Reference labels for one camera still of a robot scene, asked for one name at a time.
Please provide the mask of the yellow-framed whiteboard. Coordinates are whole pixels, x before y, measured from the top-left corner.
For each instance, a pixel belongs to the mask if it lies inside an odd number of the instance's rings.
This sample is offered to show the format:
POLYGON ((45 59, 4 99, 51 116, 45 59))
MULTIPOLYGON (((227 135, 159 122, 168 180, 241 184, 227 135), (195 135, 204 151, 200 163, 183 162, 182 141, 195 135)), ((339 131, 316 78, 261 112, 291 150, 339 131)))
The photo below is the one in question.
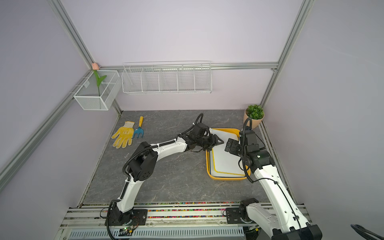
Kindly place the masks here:
POLYGON ((217 135, 223 144, 214 146, 210 153, 210 174, 215 178, 241 179, 245 178, 244 171, 239 167, 240 157, 225 151, 229 139, 239 142, 235 133, 212 129, 211 133, 217 135))

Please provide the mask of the yellow storage tray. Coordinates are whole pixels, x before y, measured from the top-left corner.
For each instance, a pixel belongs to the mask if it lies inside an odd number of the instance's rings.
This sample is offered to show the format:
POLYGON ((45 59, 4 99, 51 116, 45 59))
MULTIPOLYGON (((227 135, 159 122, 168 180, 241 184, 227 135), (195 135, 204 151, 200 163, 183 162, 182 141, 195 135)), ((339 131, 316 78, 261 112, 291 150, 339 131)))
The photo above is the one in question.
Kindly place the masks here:
MULTIPOLYGON (((240 130, 238 130, 238 129, 221 128, 219 130, 230 132, 230 133, 235 133, 235 134, 237 134, 238 137, 239 137, 239 134, 240 134, 240 130)), ((217 180, 217 181, 242 181, 242 180, 246 180, 247 179, 247 177, 241 178, 241 179, 229 179, 229 178, 215 178, 215 177, 211 176, 211 174, 210 174, 210 153, 209 152, 210 151, 206 151, 206 164, 207 164, 207 173, 208 173, 208 175, 209 175, 209 177, 211 179, 217 180)))

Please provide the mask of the blue-framed whiteboard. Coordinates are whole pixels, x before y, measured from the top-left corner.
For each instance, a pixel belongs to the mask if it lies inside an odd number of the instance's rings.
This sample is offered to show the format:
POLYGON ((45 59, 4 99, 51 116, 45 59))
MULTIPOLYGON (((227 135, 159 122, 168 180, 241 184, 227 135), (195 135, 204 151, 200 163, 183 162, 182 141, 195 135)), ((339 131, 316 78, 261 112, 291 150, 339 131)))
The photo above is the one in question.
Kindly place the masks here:
POLYGON ((221 151, 210 151, 210 174, 217 178, 244 178, 244 171, 239 167, 240 157, 221 151))

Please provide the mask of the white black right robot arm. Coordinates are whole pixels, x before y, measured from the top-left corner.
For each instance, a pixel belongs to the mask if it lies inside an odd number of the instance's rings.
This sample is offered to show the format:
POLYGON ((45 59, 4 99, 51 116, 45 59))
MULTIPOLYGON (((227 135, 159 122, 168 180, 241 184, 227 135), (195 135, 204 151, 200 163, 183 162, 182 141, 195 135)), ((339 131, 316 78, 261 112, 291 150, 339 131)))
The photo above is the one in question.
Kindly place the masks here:
POLYGON ((240 131, 238 142, 229 139, 226 152, 239 156, 246 178, 260 183, 275 210, 271 215, 254 198, 243 200, 239 211, 241 221, 256 223, 272 240, 320 240, 323 234, 298 209, 281 180, 270 153, 258 145, 257 134, 250 128, 240 131))

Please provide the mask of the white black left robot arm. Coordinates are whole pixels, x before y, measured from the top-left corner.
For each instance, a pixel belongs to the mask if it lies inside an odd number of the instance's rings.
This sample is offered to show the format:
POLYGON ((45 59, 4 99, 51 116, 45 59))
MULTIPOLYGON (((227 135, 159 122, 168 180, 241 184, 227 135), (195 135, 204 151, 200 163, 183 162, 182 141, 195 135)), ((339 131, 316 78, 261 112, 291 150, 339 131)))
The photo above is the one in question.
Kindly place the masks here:
POLYGON ((122 193, 118 199, 112 200, 106 216, 106 226, 128 225, 134 217, 133 208, 139 190, 152 176, 159 160, 177 153, 183 153, 200 147, 202 151, 210 151, 222 145, 224 141, 205 124, 195 123, 188 131, 179 134, 175 139, 158 144, 141 143, 131 158, 123 166, 123 174, 127 177, 122 193))

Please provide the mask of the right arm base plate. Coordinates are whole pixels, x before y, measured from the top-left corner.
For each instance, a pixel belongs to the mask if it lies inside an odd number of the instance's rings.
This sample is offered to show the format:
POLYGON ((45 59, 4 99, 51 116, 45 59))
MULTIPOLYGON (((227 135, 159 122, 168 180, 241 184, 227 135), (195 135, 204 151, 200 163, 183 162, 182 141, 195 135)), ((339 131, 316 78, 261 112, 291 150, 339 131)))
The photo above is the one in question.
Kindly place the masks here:
POLYGON ((249 224, 252 221, 249 221, 247 211, 243 206, 238 206, 235 208, 226 208, 225 216, 228 224, 249 224))

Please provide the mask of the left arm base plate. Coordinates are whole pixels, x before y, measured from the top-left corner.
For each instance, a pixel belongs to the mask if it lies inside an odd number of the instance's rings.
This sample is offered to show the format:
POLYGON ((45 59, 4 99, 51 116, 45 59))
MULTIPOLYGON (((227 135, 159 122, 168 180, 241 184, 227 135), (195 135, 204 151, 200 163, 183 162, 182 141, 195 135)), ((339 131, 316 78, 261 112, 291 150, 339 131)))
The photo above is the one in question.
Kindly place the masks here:
POLYGON ((105 226, 143 226, 146 224, 148 209, 135 209, 122 213, 118 208, 111 210, 105 226))

